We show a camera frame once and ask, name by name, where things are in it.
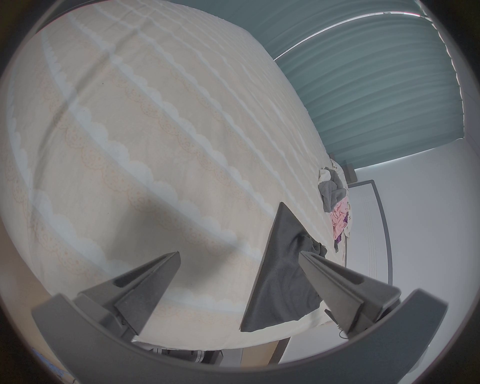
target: green curtain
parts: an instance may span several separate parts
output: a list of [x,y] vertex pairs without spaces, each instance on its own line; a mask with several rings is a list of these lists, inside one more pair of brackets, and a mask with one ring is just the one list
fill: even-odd
[[[351,17],[421,14],[413,0],[175,2],[246,29],[273,58]],[[377,164],[464,135],[456,74],[425,18],[386,14],[354,20],[305,41],[276,62],[340,164]]]

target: bed sheet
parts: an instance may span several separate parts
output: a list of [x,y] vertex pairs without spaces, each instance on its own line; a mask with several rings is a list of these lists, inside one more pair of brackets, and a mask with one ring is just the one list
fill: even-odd
[[322,304],[239,331],[280,202],[342,262],[317,190],[330,159],[249,33],[169,2],[105,1],[37,33],[0,86],[0,213],[50,294],[179,251],[139,341],[242,348],[329,320]]

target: dark gray fabric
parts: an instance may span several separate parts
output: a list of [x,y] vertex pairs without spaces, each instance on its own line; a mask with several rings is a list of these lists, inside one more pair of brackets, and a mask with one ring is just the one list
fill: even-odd
[[240,331],[253,332],[299,320],[320,306],[322,299],[300,267],[301,251],[321,257],[327,252],[288,207],[280,203]]
[[335,205],[347,195],[347,190],[343,188],[342,180],[340,180],[336,171],[329,168],[325,169],[330,172],[330,180],[318,184],[318,190],[322,195],[324,211],[332,212]]

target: mattress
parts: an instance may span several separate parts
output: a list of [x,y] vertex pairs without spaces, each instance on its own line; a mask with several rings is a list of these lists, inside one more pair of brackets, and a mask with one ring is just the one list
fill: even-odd
[[0,84],[0,213],[50,294],[73,298],[167,252],[181,267],[139,341],[215,350],[328,321],[240,323],[280,202],[327,248],[332,165],[297,94],[245,30],[118,0],[37,33]]

